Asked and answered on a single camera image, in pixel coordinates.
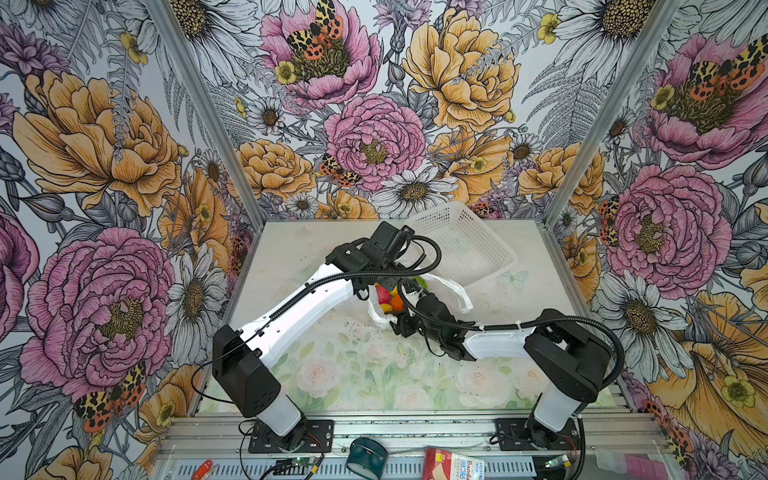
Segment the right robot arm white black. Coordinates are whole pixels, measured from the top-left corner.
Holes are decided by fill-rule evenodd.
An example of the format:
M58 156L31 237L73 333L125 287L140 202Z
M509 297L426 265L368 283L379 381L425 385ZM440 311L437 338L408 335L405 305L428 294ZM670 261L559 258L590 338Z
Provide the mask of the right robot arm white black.
M545 309L536 319L510 325L481 325L456 319L446 304L428 293L394 311L393 332L403 338L420 334L456 361L522 358L533 362L549 380L533 410L509 437L533 448L555 445L566 425L606 386L615 381L624 362L620 341L606 343L590 329L590 318Z

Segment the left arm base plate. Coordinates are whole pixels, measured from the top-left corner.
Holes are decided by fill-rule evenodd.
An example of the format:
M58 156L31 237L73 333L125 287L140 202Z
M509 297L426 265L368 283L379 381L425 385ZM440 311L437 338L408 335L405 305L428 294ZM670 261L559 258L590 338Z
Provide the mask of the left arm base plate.
M329 453L335 422L330 419L302 419L285 436L279 436L256 420L248 444L251 454Z

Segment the white plastic bag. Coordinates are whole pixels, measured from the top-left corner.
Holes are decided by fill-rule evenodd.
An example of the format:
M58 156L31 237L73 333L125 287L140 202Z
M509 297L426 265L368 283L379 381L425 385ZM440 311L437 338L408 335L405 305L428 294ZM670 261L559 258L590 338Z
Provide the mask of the white plastic bag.
M474 305L466 289L456 281L433 274L423 274L420 275L420 278L425 282L428 291L432 291L435 287L437 287L437 292L450 291L456 298L455 303L460 313L469 313L473 310ZM367 301L367 312L371 320L379 328L386 328L390 322L395 322L397 320L396 313L385 312L382 309L378 303L378 294L373 287L370 288L369 293L371 296Z

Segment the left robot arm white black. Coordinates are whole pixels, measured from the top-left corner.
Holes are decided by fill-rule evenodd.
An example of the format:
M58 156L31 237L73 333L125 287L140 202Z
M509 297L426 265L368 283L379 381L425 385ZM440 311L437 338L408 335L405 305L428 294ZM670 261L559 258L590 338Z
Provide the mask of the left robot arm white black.
M403 277L397 260L415 231L380 223L373 234L336 246L314 274L276 307L235 330L213 337L212 376L246 418L256 418L287 449L307 431L304 413L271 369L285 351L334 307L376 283Z

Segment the orange toy fruit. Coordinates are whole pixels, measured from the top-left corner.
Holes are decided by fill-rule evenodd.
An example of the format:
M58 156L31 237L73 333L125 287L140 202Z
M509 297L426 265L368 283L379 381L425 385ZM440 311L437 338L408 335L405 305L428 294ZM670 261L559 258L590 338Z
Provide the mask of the orange toy fruit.
M405 304L401 296L397 293L393 293L390 296L389 306L393 312L402 312L405 310Z

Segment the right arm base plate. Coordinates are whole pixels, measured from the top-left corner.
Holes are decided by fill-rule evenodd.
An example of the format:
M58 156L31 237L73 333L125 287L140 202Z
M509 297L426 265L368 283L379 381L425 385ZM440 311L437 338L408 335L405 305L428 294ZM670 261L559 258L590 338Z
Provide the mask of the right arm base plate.
M529 425L527 417L502 417L494 421L495 431L489 439L501 451L572 451L579 446L579 430L573 420L558 433Z

